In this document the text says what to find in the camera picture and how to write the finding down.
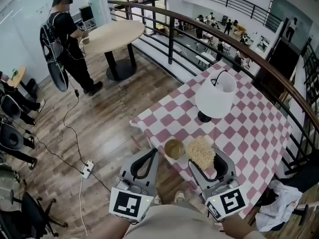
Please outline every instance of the brown bowl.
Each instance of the brown bowl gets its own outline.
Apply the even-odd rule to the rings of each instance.
[[[176,139],[168,140],[164,150],[166,155],[172,159],[179,159],[185,154],[184,144]]]

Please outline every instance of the wooden handrail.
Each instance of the wooden handrail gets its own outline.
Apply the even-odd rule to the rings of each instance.
[[[228,43],[229,45],[234,47],[236,50],[239,50],[245,56],[249,57],[253,62],[259,65],[261,68],[266,69],[270,74],[272,74],[285,87],[285,89],[293,97],[293,99],[296,100],[296,102],[300,105],[303,111],[307,114],[310,121],[313,123],[314,128],[319,132],[319,120],[317,116],[315,115],[315,113],[313,112],[313,110],[311,109],[310,105],[302,97],[302,95],[300,95],[300,93],[295,89],[295,87],[275,67],[273,67],[265,59],[263,59],[261,56],[259,56],[257,53],[255,53],[253,50],[251,50],[244,44],[240,43],[239,41],[235,40],[229,35],[221,31],[218,31],[216,28],[213,28],[205,23],[199,22],[197,20],[194,20],[190,17],[179,14],[177,12],[173,12],[170,10],[165,10],[165,9],[157,8],[153,6],[147,6],[147,5],[143,5],[139,3],[133,3],[133,2],[123,2],[123,1],[114,1],[114,0],[109,0],[108,2],[111,4],[121,4],[124,6],[137,7],[137,8],[141,8],[145,10],[154,11],[156,13],[163,14],[169,17],[173,17],[180,21],[189,23],[195,27],[201,28],[204,31]]]

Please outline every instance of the white lamp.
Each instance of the white lamp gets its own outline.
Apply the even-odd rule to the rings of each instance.
[[[195,94],[198,119],[209,122],[211,118],[220,119],[229,114],[236,87],[234,77],[226,70],[212,72]]]

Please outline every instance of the pink and white checkered tablecloth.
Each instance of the pink and white checkered tablecloth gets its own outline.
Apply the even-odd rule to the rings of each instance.
[[[222,119],[202,123],[197,118],[195,92],[214,70],[226,69],[237,81],[237,92],[230,113]],[[187,165],[187,155],[174,160],[165,155],[164,145],[176,138],[187,146],[203,135],[215,143],[235,163],[240,184],[245,185],[249,207],[241,212],[244,217],[256,204],[276,172],[288,143],[291,126],[286,118],[245,77],[220,61],[182,85],[168,96],[131,120],[149,142],[156,147],[197,192]],[[205,174],[215,178],[213,167]]]

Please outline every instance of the power strip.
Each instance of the power strip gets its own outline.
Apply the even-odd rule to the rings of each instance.
[[[84,173],[84,174],[82,174],[82,177],[84,179],[87,179],[89,177],[89,175],[90,175],[90,173],[91,173],[91,171],[93,170],[93,167],[94,167],[94,164],[93,164],[93,162],[91,160],[88,160],[86,162],[86,164],[88,166],[84,166],[83,170],[82,170],[82,172]]]

